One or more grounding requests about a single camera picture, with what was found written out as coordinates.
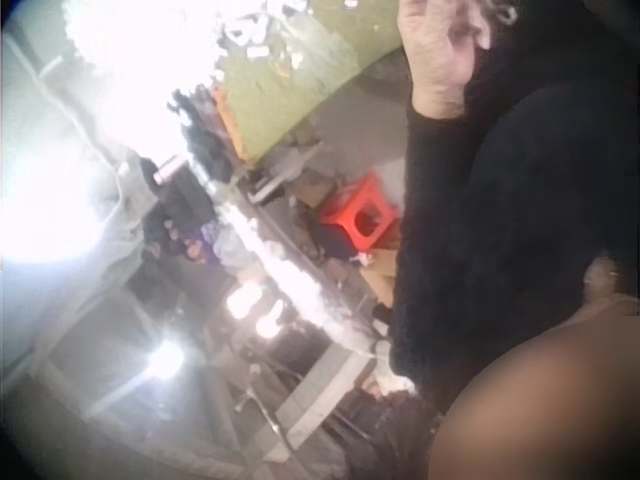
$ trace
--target red stool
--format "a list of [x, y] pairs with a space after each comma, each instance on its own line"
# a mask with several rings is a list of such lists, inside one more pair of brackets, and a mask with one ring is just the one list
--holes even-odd
[[370, 173], [335, 193], [320, 215], [320, 223], [342, 227], [359, 252], [367, 252], [398, 218]]

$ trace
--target dark clothing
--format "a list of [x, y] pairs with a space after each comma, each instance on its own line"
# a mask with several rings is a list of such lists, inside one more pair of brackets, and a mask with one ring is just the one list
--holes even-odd
[[571, 316], [602, 252], [637, 292], [637, 52], [588, 15], [537, 40], [522, 20], [480, 60], [464, 117], [409, 113], [392, 364], [445, 408]]
[[166, 185], [158, 185], [153, 178], [158, 167], [151, 160], [141, 158], [140, 168], [147, 186], [181, 234], [187, 235], [216, 220], [213, 203], [191, 170], [182, 167]]

